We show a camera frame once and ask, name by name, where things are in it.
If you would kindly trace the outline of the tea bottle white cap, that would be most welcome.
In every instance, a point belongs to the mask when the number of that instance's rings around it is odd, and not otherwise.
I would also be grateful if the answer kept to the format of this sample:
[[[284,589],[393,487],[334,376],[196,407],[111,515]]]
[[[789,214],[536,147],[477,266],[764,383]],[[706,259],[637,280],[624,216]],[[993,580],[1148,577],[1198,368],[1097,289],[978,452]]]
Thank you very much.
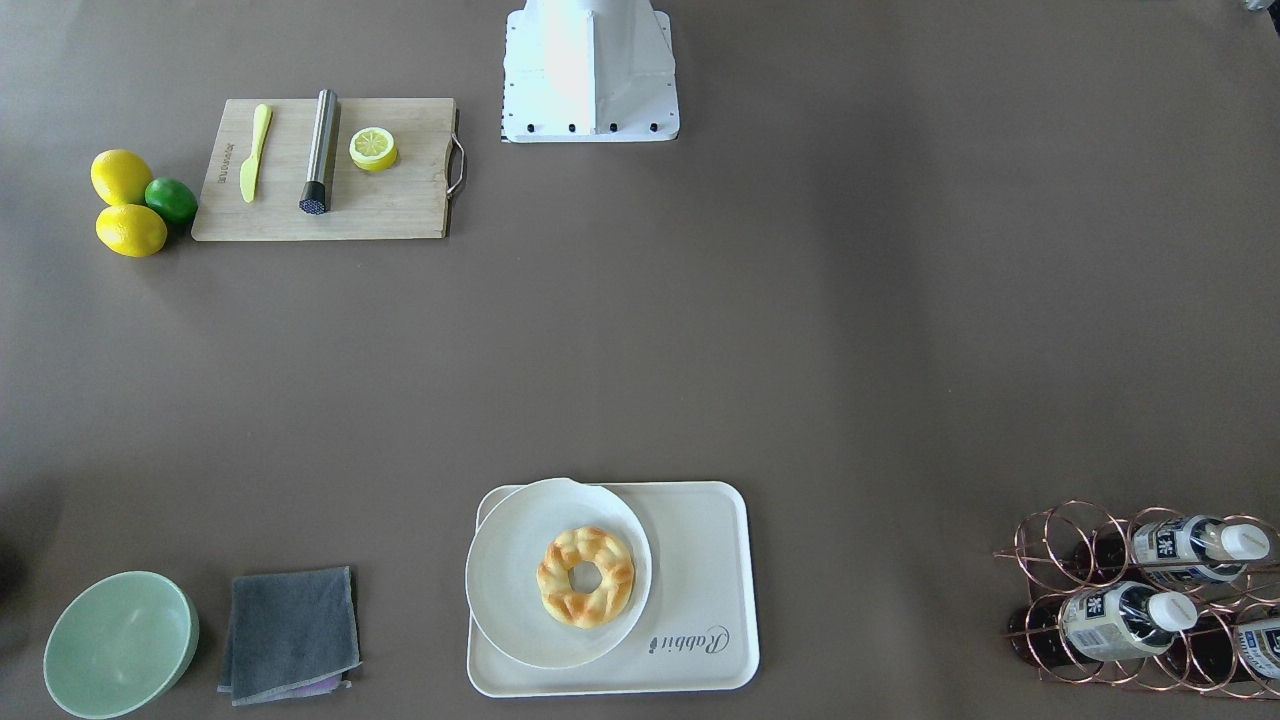
[[[1012,651],[1046,669],[1155,657],[1192,629],[1190,597],[1140,582],[1055,594],[1011,615]]]

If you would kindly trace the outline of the cream serving tray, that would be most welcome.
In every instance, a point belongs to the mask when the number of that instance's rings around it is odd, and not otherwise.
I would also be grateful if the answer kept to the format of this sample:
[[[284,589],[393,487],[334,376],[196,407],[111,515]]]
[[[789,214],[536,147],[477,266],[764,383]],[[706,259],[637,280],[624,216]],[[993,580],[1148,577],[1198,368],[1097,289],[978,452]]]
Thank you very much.
[[[526,486],[490,491],[477,507],[475,536],[502,500]],[[502,653],[471,614],[467,669],[475,689],[503,698],[731,691],[749,683],[759,639],[742,496],[718,480],[585,486],[620,496],[646,532],[652,588],[636,625],[593,662],[539,669]]]

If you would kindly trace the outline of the glazed braided donut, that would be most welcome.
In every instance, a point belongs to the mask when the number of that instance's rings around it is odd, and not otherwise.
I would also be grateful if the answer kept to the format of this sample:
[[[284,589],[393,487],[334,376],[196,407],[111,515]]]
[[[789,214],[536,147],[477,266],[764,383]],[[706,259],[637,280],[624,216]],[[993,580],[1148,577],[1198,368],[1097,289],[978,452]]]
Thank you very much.
[[[600,574],[595,589],[573,588],[572,571],[591,564]],[[616,620],[630,601],[635,565],[628,547],[599,527],[559,533],[547,547],[535,574],[543,607],[568,626],[593,629]]]

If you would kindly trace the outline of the white round plate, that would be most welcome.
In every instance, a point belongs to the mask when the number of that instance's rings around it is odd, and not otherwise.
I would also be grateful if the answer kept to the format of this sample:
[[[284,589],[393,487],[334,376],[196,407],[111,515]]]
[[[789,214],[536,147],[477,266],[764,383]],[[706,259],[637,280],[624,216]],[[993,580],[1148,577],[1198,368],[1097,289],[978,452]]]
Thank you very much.
[[[548,544],[580,527],[621,539],[635,565],[625,610],[593,629],[553,619],[535,578]],[[576,591],[589,593],[599,582],[591,564],[572,571]],[[613,492],[568,478],[539,480],[502,500],[481,521],[466,562],[466,593],[481,633],[502,653],[539,669],[577,667],[609,653],[636,625],[650,588],[650,544],[636,512]]]

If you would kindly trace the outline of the wooden cutting board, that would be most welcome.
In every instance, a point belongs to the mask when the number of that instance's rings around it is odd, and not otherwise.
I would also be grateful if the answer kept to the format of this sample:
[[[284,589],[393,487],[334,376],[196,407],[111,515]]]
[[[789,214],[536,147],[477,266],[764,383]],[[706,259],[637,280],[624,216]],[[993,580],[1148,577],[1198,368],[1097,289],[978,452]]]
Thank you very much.
[[[326,178],[328,209],[300,208],[308,169],[316,97],[266,100],[273,110],[255,199],[244,202],[241,167],[252,149],[260,100],[230,99],[223,109],[198,211],[197,241],[428,240],[447,233],[451,154],[457,102],[452,97],[339,97]],[[349,159],[352,135],[388,129],[397,163],[367,173]]]

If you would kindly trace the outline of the halved lemon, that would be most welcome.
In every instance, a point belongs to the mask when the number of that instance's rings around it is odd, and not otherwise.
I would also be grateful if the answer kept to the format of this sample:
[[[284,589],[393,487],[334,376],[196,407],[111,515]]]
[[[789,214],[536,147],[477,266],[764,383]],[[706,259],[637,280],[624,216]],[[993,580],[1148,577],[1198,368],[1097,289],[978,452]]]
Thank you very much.
[[[399,156],[394,135],[381,127],[366,127],[349,140],[351,161],[365,172],[381,172],[393,167]]]

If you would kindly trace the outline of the steel muddler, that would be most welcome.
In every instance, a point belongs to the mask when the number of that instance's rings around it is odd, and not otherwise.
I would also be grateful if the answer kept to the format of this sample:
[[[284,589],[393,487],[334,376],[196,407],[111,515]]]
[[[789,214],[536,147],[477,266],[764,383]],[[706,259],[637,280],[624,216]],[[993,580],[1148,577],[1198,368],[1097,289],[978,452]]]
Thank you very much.
[[[338,110],[337,92],[323,88],[317,94],[308,163],[298,201],[300,210],[308,215],[317,217],[328,211],[326,173]]]

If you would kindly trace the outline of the yellow plastic knife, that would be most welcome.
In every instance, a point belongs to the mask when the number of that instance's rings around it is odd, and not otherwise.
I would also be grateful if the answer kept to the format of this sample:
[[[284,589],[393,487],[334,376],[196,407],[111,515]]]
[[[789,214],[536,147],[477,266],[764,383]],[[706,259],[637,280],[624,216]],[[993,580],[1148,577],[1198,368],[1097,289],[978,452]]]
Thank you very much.
[[[239,192],[246,204],[252,202],[256,196],[259,169],[271,119],[273,108],[269,104],[260,102],[253,109],[250,154],[239,168]]]

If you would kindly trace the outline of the grey folded cloth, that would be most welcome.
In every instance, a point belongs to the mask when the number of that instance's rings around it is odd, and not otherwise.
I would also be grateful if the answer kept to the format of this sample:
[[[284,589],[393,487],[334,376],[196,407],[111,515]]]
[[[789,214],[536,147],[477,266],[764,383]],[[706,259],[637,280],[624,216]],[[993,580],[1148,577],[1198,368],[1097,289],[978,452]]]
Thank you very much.
[[[330,693],[360,664],[349,568],[232,582],[218,689],[234,706]]]

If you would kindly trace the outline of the green lime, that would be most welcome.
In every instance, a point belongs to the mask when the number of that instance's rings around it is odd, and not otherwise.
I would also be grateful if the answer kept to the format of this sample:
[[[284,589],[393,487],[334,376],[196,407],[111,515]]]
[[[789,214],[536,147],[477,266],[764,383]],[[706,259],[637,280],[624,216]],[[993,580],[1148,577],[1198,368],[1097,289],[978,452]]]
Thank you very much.
[[[143,204],[170,225],[187,225],[198,211],[195,192],[172,177],[151,179],[143,190]]]

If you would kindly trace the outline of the yellow lemon near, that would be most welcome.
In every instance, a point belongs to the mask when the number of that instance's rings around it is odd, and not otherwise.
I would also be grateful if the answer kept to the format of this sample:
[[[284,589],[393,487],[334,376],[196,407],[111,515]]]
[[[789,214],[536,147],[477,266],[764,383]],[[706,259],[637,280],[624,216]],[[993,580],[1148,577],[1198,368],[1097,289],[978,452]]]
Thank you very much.
[[[97,217],[95,229],[110,250],[128,258],[154,255],[168,238],[165,220],[151,208],[138,204],[105,208]]]

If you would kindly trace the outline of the yellow lemon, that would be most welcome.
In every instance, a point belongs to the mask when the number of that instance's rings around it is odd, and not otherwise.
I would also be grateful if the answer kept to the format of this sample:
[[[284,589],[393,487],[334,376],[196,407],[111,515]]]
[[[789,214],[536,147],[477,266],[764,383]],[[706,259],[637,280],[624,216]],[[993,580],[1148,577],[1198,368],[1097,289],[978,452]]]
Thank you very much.
[[[100,152],[91,163],[95,192],[108,206],[145,204],[145,191],[154,179],[147,163],[127,149]]]
[[[154,255],[168,238],[165,220],[151,208],[138,204],[105,208],[97,217],[95,229],[110,250],[128,258]]]

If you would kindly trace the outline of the yellow lemon far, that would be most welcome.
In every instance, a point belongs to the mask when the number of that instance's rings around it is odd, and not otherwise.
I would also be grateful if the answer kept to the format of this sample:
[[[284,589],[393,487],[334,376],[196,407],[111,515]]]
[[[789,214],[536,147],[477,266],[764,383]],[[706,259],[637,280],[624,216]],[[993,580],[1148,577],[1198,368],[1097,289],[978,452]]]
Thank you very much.
[[[147,163],[127,149],[100,152],[91,163],[95,192],[108,206],[145,204],[145,191],[154,179]]]

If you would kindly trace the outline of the mint green bowl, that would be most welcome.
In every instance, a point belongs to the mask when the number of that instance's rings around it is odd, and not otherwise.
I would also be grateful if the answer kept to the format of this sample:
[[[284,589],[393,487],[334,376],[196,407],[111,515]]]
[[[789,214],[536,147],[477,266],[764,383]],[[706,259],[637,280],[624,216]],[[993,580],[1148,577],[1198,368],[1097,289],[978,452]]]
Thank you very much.
[[[198,634],[195,605],[179,585],[154,571],[118,573],[61,612],[44,652],[44,682],[77,717],[119,717],[178,682]]]

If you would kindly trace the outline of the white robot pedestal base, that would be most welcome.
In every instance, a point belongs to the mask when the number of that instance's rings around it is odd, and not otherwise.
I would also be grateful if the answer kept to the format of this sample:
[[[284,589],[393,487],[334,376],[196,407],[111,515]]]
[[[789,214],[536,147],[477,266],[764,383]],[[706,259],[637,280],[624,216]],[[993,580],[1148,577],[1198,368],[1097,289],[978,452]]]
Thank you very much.
[[[527,1],[507,15],[503,67],[506,142],[678,137],[671,19],[649,1]]]

